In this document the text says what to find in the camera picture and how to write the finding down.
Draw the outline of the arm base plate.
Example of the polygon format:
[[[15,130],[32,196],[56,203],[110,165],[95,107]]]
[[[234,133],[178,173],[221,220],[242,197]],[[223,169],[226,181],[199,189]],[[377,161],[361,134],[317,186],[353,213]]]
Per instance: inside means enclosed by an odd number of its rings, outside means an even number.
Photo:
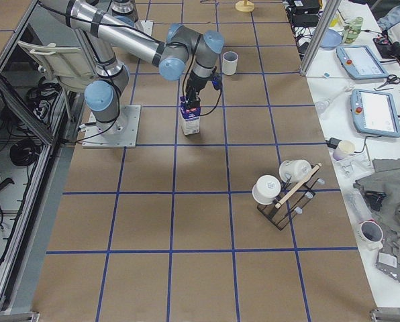
[[[119,118],[112,123],[111,129],[103,123],[98,123],[85,130],[85,140],[81,141],[84,148],[135,148],[140,122],[141,105],[123,105]]]

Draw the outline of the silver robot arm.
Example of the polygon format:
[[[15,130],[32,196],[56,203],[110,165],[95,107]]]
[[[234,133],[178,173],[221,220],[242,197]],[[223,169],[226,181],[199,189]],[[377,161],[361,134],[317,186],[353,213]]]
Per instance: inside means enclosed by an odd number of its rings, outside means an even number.
[[[116,15],[89,1],[42,1],[41,6],[74,32],[101,80],[125,87],[129,77],[126,64],[133,60],[155,66],[168,81],[178,82],[183,78],[182,110],[194,117],[194,124],[199,124],[202,116],[199,93],[207,83],[212,83],[217,91],[222,90],[216,62],[224,40],[216,31],[201,34],[174,23],[166,40],[160,41],[132,21],[135,11]]]

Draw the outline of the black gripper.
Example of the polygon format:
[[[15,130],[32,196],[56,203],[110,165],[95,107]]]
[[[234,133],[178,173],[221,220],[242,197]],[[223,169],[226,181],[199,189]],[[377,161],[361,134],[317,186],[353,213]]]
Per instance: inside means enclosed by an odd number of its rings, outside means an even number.
[[[200,102],[199,93],[205,88],[213,74],[212,68],[194,68],[188,77],[185,87],[185,99],[188,103]]]

